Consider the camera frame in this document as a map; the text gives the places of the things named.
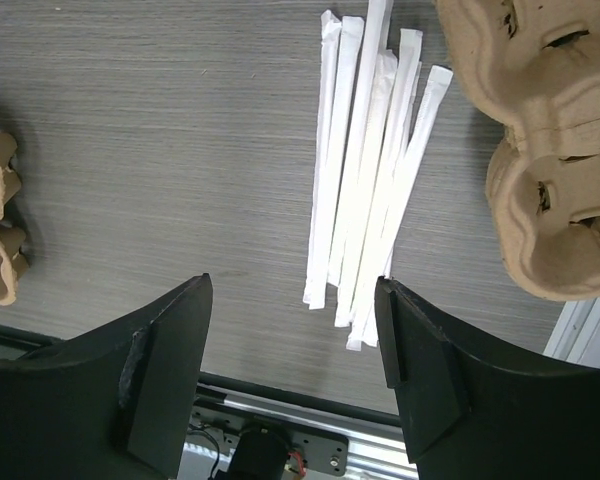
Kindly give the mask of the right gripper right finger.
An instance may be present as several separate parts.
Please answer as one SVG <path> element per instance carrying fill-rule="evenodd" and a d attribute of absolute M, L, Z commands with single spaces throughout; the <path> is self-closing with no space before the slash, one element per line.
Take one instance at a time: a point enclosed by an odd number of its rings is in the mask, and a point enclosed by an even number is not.
<path fill-rule="evenodd" d="M 379 278 L 387 385 L 422 479 L 600 479 L 600 369 L 520 348 Z"/>

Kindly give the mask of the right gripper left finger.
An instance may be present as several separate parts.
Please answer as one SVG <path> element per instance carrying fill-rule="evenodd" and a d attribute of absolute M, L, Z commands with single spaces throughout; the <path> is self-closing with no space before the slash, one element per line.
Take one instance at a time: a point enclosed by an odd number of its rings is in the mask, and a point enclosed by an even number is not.
<path fill-rule="evenodd" d="M 213 303 L 208 275 L 0 360 L 0 479 L 177 476 Z"/>

